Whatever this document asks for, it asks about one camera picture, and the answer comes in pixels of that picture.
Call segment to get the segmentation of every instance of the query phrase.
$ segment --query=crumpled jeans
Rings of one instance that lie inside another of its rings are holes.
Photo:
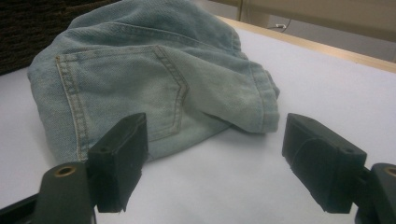
[[[279,90],[241,52],[235,30],[185,0],[126,0],[72,21],[28,76],[58,162],[87,151],[123,117],[148,118],[148,159],[235,125],[274,132]]]

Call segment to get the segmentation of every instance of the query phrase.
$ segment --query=denim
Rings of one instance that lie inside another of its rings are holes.
[[[127,0],[77,17],[28,70],[58,162],[87,151],[123,117],[148,118],[148,159],[234,125],[275,132],[279,89],[241,52],[235,30],[185,0]]]

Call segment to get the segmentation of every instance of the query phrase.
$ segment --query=white surface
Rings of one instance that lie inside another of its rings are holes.
[[[354,223],[309,195],[281,156],[289,112],[316,119],[368,153],[367,167],[396,163],[396,74],[238,30],[243,51],[281,89],[277,133],[230,130],[145,165],[126,213],[98,223]],[[0,77],[0,207],[38,191],[55,163],[26,70]]]

